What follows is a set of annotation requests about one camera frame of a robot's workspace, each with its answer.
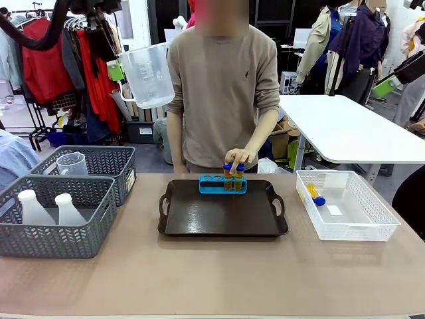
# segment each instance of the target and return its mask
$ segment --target gray basket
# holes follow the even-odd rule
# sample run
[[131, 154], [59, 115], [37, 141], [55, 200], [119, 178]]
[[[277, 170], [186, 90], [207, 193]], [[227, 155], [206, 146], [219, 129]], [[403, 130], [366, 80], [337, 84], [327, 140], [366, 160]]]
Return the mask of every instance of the gray basket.
[[117, 146], [61, 146], [42, 163], [31, 170], [35, 175], [59, 175], [56, 160], [65, 154], [80, 152], [86, 156], [88, 174], [107, 176], [116, 180], [114, 185], [117, 206], [122, 206], [127, 199], [134, 181], [135, 148]]
[[[28, 175], [0, 194], [0, 255], [26, 258], [89, 259], [95, 257], [117, 215], [114, 180], [109, 177]], [[18, 194], [32, 189], [58, 223], [54, 198], [72, 196], [74, 206], [89, 220], [81, 227], [22, 225]]]

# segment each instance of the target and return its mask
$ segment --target white plastic basket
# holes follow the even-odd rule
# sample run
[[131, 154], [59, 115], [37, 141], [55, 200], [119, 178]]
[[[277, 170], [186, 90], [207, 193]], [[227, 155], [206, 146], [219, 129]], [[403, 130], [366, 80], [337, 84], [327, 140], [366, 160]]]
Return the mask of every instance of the white plastic basket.
[[[313, 184], [326, 204], [316, 206]], [[397, 218], [354, 171], [297, 171], [297, 191], [321, 240], [388, 241]]]

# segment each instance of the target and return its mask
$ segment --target hand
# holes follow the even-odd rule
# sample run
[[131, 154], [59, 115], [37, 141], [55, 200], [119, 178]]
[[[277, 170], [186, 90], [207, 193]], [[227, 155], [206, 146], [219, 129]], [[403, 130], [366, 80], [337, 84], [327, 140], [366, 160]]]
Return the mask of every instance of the hand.
[[186, 168], [185, 164], [174, 165], [174, 173], [176, 174], [189, 174], [189, 170]]
[[235, 148], [234, 150], [228, 151], [224, 162], [226, 164], [233, 163], [232, 169], [230, 170], [230, 174], [234, 174], [236, 168], [240, 163], [248, 163], [251, 164], [254, 161], [256, 154], [249, 150], [241, 150], [240, 148]]

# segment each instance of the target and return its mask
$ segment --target measuring cup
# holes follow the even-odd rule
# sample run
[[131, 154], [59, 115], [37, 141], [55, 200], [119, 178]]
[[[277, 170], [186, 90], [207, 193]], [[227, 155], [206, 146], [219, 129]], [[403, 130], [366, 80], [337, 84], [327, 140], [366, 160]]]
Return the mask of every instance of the measuring cup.
[[88, 175], [86, 156], [80, 152], [65, 154], [56, 160], [61, 175], [85, 176]]
[[166, 105], [174, 99], [166, 57], [168, 44], [161, 43], [118, 55], [134, 96], [134, 99], [124, 98], [121, 81], [118, 81], [122, 100], [150, 109]]

